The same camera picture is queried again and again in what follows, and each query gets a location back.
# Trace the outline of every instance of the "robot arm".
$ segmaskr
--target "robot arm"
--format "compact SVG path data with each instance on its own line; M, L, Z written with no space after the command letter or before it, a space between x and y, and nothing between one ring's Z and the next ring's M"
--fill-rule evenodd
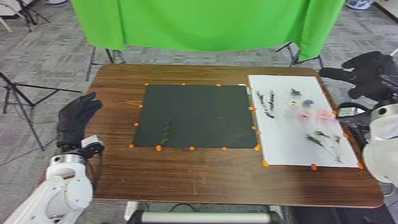
M57 146L62 153L52 158L46 180L20 205L7 224L69 224L92 200L92 185L85 175L85 163L103 153L96 136L84 139L84 130L101 102L96 93L82 96L59 112Z
M87 158L103 151L96 136L84 140L84 154L76 152L53 156L46 169L46 180L20 205L5 224L69 224L92 200L92 185L85 175Z
M377 101L373 109L348 102L339 105L338 120L357 130L370 131L364 146L364 164L377 180L398 186L398 67L391 55L370 52L350 59L341 67L325 68L320 75L355 85L348 91L354 99L361 96Z

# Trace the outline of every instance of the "white board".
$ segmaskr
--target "white board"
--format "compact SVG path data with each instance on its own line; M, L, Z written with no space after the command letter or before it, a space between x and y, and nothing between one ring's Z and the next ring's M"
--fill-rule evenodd
M352 145L334 119L332 107L316 78L251 75L249 82L263 156L268 164L359 167ZM300 95L291 94L291 89L300 92ZM309 107L302 104L306 100L313 101Z

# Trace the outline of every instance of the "dark green mat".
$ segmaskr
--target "dark green mat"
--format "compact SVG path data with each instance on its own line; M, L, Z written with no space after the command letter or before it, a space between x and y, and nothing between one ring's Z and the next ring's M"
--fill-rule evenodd
M244 86L148 86L142 105L135 146L256 146Z

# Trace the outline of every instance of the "green screen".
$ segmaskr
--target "green screen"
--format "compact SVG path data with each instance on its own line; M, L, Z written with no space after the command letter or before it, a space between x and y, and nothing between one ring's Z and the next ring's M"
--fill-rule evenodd
M318 56L345 0L73 0L92 46L185 51L300 47Z

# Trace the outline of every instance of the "wooden table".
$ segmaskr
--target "wooden table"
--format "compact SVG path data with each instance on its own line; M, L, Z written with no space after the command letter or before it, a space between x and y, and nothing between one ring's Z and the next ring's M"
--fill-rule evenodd
M307 68L183 65L101 67L89 92L98 93L105 107L87 128L87 134L100 135L107 145L96 198L190 203L379 207L384 198L366 170L320 168L313 171L309 167L263 167L263 155L254 150L224 152L220 149L188 151L165 148L156 152L155 148L130 149L144 83L249 84L247 74L318 77L316 71ZM354 148L363 161L357 146Z

